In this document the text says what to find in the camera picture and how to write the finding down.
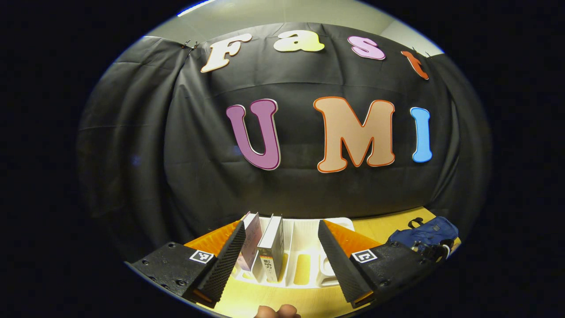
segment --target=fluorescent light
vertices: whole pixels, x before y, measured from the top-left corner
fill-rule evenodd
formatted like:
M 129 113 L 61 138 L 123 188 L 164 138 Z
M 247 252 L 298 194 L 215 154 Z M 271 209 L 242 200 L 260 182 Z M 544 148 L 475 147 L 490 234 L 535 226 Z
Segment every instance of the fluorescent light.
M 212 2 L 212 1 L 214 1 L 214 0 L 208 0 L 208 1 L 201 2 L 201 3 L 197 4 L 197 5 L 195 5 L 194 7 L 190 7 L 190 8 L 188 8 L 188 9 L 184 10 L 183 12 L 177 14 L 177 16 L 178 16 L 178 17 L 181 17 L 181 16 L 183 16 L 183 15 L 185 15 L 185 14 L 187 14 L 187 13 L 193 11 L 193 10 L 196 10 L 196 9 L 202 7 L 202 6 L 205 5 L 205 4 L 208 4 L 208 3 Z

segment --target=blue bag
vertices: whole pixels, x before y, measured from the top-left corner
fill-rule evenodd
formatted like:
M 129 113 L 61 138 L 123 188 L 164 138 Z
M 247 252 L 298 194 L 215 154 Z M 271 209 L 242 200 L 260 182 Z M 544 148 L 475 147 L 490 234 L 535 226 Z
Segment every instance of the blue bag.
M 421 217 L 413 219 L 408 223 L 410 230 L 396 230 L 388 241 L 397 241 L 408 248 L 429 247 L 439 244 L 447 244 L 451 248 L 453 241 L 459 236 L 457 227 L 445 217 L 435 217 L 425 224 L 422 221 L 424 220 Z M 416 222 L 420 226 L 414 228 L 412 222 Z

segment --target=purple letter u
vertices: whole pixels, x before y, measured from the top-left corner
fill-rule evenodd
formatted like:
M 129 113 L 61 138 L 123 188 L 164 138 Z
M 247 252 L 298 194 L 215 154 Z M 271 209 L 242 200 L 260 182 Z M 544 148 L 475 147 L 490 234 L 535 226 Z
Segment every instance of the purple letter u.
M 252 102 L 250 109 L 259 119 L 263 141 L 265 142 L 265 153 L 263 154 L 253 150 L 249 142 L 249 136 L 244 122 L 245 108 L 241 105 L 233 105 L 228 107 L 225 113 L 232 121 L 237 145 L 247 161 L 261 169 L 274 170 L 279 166 L 281 161 L 279 138 L 277 137 L 275 120 L 273 118 L 279 107 L 276 101 L 264 99 Z

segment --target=purple book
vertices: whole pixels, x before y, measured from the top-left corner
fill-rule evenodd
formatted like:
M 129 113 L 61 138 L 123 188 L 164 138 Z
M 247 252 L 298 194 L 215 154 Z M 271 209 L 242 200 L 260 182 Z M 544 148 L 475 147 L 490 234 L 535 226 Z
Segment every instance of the purple book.
M 255 255 L 257 254 L 257 244 L 261 240 L 261 223 L 259 222 L 259 214 L 246 214 L 244 218 L 245 241 L 241 247 L 241 252 L 237 258 L 237 263 L 243 270 L 251 270 Z

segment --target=black cloth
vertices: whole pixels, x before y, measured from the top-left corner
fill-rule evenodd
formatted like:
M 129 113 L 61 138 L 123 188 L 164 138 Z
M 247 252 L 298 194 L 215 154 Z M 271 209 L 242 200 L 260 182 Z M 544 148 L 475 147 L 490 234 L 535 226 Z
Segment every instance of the black cloth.
M 277 35 L 314 31 L 319 52 L 279 52 Z M 223 68 L 201 73 L 210 45 L 244 33 Z M 347 38 L 366 37 L 383 61 L 355 54 Z M 429 80 L 401 51 L 422 63 Z M 317 98 L 345 98 L 363 121 L 374 100 L 395 106 L 395 161 L 321 173 L 324 121 Z M 227 107 L 277 101 L 274 115 L 281 164 L 253 166 L 237 151 Z M 410 109 L 427 109 L 433 157 L 417 163 Z M 245 117 L 249 139 L 262 153 L 257 118 Z M 484 201 L 490 132 L 480 101 L 445 55 L 426 58 L 390 39 L 319 23 L 279 23 L 217 37 L 196 50 L 144 37 L 122 54 L 95 87 L 79 127 L 83 192 L 92 217 L 108 229 L 128 261 L 168 241 L 187 242 L 245 212 L 287 218 L 369 217 L 425 206 L 455 224 L 465 239 Z

